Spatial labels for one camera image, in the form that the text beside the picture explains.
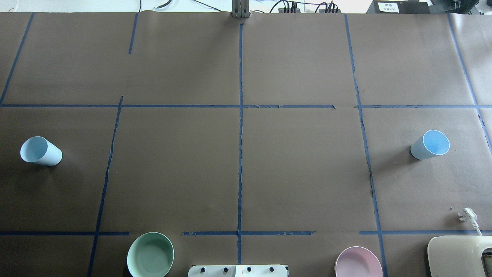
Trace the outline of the cream robot base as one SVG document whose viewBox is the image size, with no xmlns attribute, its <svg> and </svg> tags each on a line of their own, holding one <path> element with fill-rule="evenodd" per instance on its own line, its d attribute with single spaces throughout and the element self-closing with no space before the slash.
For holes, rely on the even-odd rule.
<svg viewBox="0 0 492 277">
<path fill-rule="evenodd" d="M 427 246 L 432 277 L 490 277 L 490 235 L 442 235 Z"/>
</svg>

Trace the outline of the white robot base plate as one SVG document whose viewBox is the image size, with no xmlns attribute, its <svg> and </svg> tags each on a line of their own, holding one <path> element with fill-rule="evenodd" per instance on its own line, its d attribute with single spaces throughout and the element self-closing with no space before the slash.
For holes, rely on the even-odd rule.
<svg viewBox="0 0 492 277">
<path fill-rule="evenodd" d="M 188 277 L 288 277 L 288 266 L 260 265 L 195 265 Z"/>
</svg>

